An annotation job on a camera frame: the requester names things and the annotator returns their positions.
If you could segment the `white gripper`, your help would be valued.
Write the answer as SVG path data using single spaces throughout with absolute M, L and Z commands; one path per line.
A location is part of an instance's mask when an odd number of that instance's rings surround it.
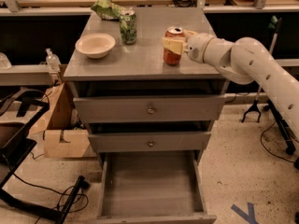
M 187 46 L 188 57 L 194 62 L 203 63 L 207 45 L 214 39 L 214 36 L 206 33 L 197 34 L 190 30 L 184 30 L 183 33 L 188 38 L 187 43 L 184 37 L 163 37 L 164 48 L 177 55 L 182 55 Z

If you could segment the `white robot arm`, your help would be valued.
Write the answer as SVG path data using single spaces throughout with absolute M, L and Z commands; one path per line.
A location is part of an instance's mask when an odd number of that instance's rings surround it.
M 230 42 L 206 33 L 187 31 L 183 37 L 164 37 L 162 44 L 178 55 L 213 66 L 236 84 L 257 82 L 299 137 L 299 81 L 285 71 L 258 40 L 243 37 Z

